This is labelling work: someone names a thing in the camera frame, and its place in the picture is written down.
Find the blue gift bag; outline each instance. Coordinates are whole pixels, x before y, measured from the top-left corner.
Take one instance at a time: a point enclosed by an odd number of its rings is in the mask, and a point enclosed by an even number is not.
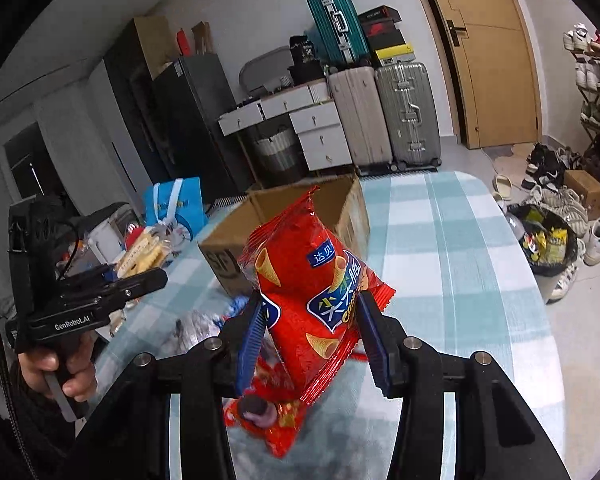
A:
[[[144,208],[148,226],[166,225],[185,240],[193,240],[206,225],[200,179],[196,176],[150,187],[144,192]]]

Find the silver suitcase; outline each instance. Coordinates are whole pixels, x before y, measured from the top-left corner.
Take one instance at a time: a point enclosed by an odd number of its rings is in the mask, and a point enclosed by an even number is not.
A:
[[[378,93],[394,159],[416,166],[440,165],[440,132],[427,69],[397,63],[376,70]]]
[[[349,152],[357,166],[391,162],[393,156],[374,69],[366,66],[329,76]]]

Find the red snack wrapper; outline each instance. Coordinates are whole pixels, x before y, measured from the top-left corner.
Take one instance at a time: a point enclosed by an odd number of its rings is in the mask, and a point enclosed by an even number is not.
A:
[[[267,327],[307,405],[360,339],[358,292],[369,290],[381,310],[395,292],[322,224],[311,199],[317,189],[251,233],[238,260],[262,293]]]
[[[251,233],[238,259],[261,291],[272,343],[264,339],[251,386],[224,420],[263,438],[277,457],[360,339],[359,291],[369,290],[380,310],[395,292],[322,224],[311,199],[317,189]]]

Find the teal suitcase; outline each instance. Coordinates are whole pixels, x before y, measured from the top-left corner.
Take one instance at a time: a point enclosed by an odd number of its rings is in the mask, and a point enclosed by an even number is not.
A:
[[[369,56],[365,34],[351,0],[306,1],[331,63],[347,66]]]

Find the blue label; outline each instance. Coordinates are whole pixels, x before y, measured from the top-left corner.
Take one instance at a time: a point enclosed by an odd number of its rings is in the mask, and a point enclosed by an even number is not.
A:
[[[262,296],[262,308],[264,310],[264,319],[267,324],[267,328],[271,329],[280,319],[280,307],[277,306],[273,301],[267,298],[264,294]]]
[[[329,287],[325,288],[306,304],[309,313],[317,317],[331,333],[341,323],[349,322],[360,283],[360,271],[362,270],[360,262],[349,251],[344,251],[344,253],[347,257],[347,267],[340,286],[333,292],[328,292]]]
[[[331,240],[327,238],[320,244],[315,251],[307,254],[306,259],[312,267],[320,267],[322,264],[330,262],[336,257],[336,251],[333,248]]]

